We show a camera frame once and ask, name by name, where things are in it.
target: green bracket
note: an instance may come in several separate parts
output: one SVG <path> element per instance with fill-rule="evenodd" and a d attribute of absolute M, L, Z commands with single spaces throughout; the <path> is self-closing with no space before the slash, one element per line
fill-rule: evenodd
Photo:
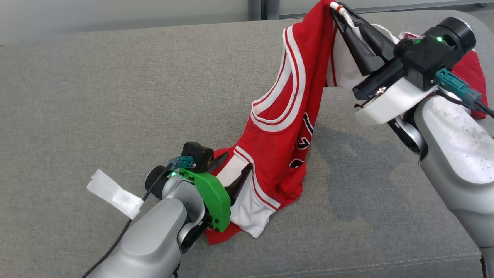
<path fill-rule="evenodd" d="M 230 196 L 217 177 L 210 173 L 194 173 L 187 169 L 177 169 L 182 178 L 192 182 L 203 198 L 212 217 L 213 229 L 224 232 L 230 224 Z"/>

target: gray couch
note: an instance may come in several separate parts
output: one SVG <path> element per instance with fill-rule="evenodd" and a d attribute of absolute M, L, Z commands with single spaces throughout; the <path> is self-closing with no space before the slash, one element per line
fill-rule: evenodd
<path fill-rule="evenodd" d="M 366 14 L 398 35 L 466 20 L 493 87 L 494 36 L 455 11 Z M 273 84 L 296 20 L 63 35 L 0 47 L 0 277 L 80 277 L 125 216 L 86 190 L 102 169 L 144 192 L 184 142 L 232 146 Z M 494 95 L 489 92 L 489 100 Z M 480 253 L 387 126 L 361 127 L 351 92 L 328 88 L 299 200 L 264 233 L 182 259 L 182 278 L 481 277 Z M 481 123 L 493 130 L 493 121 Z M 143 211 L 157 200 L 151 197 Z"/>

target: gray fabric surface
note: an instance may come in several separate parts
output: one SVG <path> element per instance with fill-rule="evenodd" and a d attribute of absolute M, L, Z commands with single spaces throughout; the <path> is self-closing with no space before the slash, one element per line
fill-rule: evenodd
<path fill-rule="evenodd" d="M 455 11 L 366 14 L 398 35 L 466 20 L 493 87 L 492 33 Z M 186 141 L 230 147 L 273 84 L 295 21 L 64 35 L 0 48 L 0 276 L 80 277 L 125 216 L 90 194 L 102 169 L 144 193 Z M 490 93 L 489 100 L 494 98 Z M 182 278 L 481 277 L 480 253 L 386 126 L 362 128 L 350 92 L 327 89 L 304 192 L 254 239 L 183 257 Z M 492 131 L 492 120 L 482 124 Z M 150 198 L 143 211 L 157 202 Z"/>

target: stitched seam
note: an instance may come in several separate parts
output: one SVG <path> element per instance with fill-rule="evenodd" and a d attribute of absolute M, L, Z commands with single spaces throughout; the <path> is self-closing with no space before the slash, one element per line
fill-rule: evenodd
<path fill-rule="evenodd" d="M 450 255 L 450 256 L 442 256 L 442 257 L 430 257 L 430 258 L 422 258 L 422 259 L 404 260 L 404 261 L 398 261 L 398 262 L 393 262 L 393 263 L 382 263 L 382 264 L 343 267 L 343 268 L 329 268 L 329 269 L 320 269 L 320 270 L 307 270 L 307 271 L 299 271 L 299 272 L 265 274 L 265 275 L 256 275 L 256 276 L 244 276 L 244 277 L 240 277 L 240 278 L 260 278 L 260 277 L 301 274 L 301 273 L 319 272 L 319 271 L 331 271 L 331 270 L 344 270 L 344 269 L 354 269 L 354 268 L 364 268 L 364 267 L 375 267 L 375 266 L 385 266 L 385 265 L 392 265 L 392 264 L 399 264 L 399 263 L 406 263 L 406 262 L 415 262 L 415 261 L 422 261 L 422 260 L 444 259 L 444 258 L 450 258 L 450 257 L 465 257 L 465 256 L 469 256 L 469 255 L 480 255 L 480 254 L 481 253 L 468 253 L 468 254 Z"/>
<path fill-rule="evenodd" d="M 460 260 L 473 260 L 473 259 L 478 259 L 478 257 L 461 258 L 461 259 L 450 259 L 450 260 L 432 261 L 432 262 L 423 262 L 423 263 L 408 264 L 408 265 L 398 265 L 398 266 L 383 267 L 383 268 L 374 268 L 374 269 L 359 269 L 359 270 L 351 270 L 351 271 L 340 271 L 340 272 L 328 272 L 328 273 L 309 274 L 309 275 L 301 275 L 301 276 L 290 276 L 290 277 L 287 277 L 287 278 L 301 278 L 301 277 L 309 277 L 309 276 L 314 277 L 314 276 L 319 276 L 319 275 L 332 275 L 332 274 L 351 273 L 351 272 L 359 272 L 359 271 L 383 270 L 383 269 L 408 267 L 408 266 L 416 266 L 416 265 L 423 265 L 423 264 L 433 264 L 433 263 L 442 263 L 442 262 L 460 261 Z"/>

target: white tape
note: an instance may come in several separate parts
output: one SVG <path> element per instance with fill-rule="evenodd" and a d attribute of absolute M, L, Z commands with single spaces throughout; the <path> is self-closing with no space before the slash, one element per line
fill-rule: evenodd
<path fill-rule="evenodd" d="M 91 177 L 87 190 L 109 202 L 129 218 L 134 219 L 140 212 L 144 201 L 138 196 L 122 189 L 115 181 L 99 170 Z"/>

